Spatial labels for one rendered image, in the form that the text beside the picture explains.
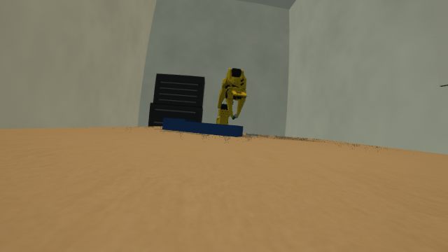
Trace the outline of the blue bin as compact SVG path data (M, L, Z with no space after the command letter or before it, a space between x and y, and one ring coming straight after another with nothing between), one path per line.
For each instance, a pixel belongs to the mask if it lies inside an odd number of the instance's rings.
M196 120L163 118L163 130L242 137L243 126L197 122Z

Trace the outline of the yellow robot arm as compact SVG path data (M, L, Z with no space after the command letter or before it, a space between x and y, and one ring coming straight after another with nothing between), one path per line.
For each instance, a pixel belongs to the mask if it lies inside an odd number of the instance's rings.
M230 117L230 114L228 113L228 105L222 104L228 87L237 87L243 90L246 89L246 77L244 76L243 70L235 68L228 69L227 76L223 79L218 99L218 116L220 117L217 119L217 124L228 125L228 118Z

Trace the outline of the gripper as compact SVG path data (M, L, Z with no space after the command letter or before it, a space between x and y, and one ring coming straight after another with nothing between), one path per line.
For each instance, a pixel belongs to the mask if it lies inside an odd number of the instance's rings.
M239 93L239 94L237 94ZM228 87L225 93L225 100L227 102L227 109L228 109L228 113L230 114L231 118L233 118L233 111L232 111L232 100L236 100L238 101L238 106L237 106L237 117L240 114L240 111L244 105L244 102L246 101L246 90L243 90L241 88L238 87Z

